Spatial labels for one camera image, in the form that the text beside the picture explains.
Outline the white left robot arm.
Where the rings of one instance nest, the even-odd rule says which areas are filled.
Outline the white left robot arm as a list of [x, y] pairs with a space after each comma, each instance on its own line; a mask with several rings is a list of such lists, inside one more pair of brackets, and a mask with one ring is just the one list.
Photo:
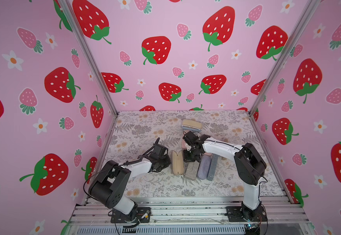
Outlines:
[[102, 203], [109, 209], [114, 209], [130, 218], [137, 214], [137, 204], [124, 195], [127, 183], [137, 176], [156, 172], [170, 166], [168, 149], [154, 143], [144, 154], [136, 160], [117, 163], [108, 161], [96, 175], [88, 188], [88, 196]]

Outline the pink glasses case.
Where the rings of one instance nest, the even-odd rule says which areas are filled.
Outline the pink glasses case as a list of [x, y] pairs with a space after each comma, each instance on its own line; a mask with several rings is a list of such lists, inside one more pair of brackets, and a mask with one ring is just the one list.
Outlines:
[[182, 148], [183, 150], [187, 150], [187, 146], [188, 146], [188, 145], [186, 144], [185, 140], [182, 139], [181, 148]]

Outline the grey fabric glasses case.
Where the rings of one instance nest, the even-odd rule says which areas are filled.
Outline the grey fabric glasses case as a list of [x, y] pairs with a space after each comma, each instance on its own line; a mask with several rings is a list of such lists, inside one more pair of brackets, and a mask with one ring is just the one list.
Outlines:
[[172, 172], [174, 175], [183, 175], [185, 171], [182, 151], [172, 151]]

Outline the grey case teal lining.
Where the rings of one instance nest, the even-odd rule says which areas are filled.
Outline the grey case teal lining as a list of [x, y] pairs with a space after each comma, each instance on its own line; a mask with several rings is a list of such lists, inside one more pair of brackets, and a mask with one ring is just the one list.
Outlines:
[[198, 161], [188, 163], [184, 173], [186, 179], [196, 180], [200, 163]]

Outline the blue fabric glasses case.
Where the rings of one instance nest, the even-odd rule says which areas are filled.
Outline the blue fabric glasses case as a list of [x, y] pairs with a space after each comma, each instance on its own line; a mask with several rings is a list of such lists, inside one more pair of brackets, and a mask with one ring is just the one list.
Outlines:
[[184, 119], [182, 121], [181, 127], [184, 130], [190, 130], [194, 132], [200, 132], [203, 128], [203, 125], [201, 122], [192, 120], [192, 119]]

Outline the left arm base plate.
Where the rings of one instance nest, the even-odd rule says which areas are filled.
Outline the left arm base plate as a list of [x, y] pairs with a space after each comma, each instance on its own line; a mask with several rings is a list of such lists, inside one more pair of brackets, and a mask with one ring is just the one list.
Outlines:
[[150, 207], [134, 207], [129, 214], [112, 209], [111, 223], [149, 223], [151, 218]]

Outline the green case purple glasses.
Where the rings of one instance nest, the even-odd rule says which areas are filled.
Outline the green case purple glasses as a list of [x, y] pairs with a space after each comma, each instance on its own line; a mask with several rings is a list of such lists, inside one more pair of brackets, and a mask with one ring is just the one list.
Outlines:
[[211, 160], [210, 168], [209, 168], [208, 175], [207, 175], [208, 181], [213, 181], [213, 179], [214, 179], [216, 169], [217, 169], [218, 159], [219, 159], [218, 155], [216, 155], [216, 154], [212, 155], [212, 160]]

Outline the purple case brown lining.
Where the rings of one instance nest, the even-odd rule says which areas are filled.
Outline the purple case brown lining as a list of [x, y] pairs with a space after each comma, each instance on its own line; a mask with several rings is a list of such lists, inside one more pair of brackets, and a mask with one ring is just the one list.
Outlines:
[[211, 165], [211, 157], [207, 156], [207, 155], [203, 155], [199, 164], [199, 169], [198, 169], [198, 173], [197, 173], [197, 177], [200, 180], [205, 180], [207, 179], [208, 176], [208, 172], [210, 169], [210, 165]]

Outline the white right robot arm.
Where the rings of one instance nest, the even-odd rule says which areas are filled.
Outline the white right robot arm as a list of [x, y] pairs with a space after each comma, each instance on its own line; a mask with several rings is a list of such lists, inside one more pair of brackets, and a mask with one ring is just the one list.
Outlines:
[[193, 132], [185, 132], [183, 140], [187, 151], [184, 155], [185, 162], [200, 162], [205, 153], [234, 161], [238, 176], [244, 182], [243, 210], [254, 212], [260, 207], [260, 181], [264, 179], [266, 163], [254, 145], [229, 144], [209, 135], [197, 136]]

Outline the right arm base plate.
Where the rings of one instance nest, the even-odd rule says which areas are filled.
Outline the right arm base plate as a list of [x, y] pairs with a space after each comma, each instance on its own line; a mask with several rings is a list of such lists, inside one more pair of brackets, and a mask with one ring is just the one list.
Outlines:
[[226, 207], [226, 213], [230, 222], [268, 222], [267, 214], [260, 204], [257, 209], [251, 210], [244, 204], [241, 206]]

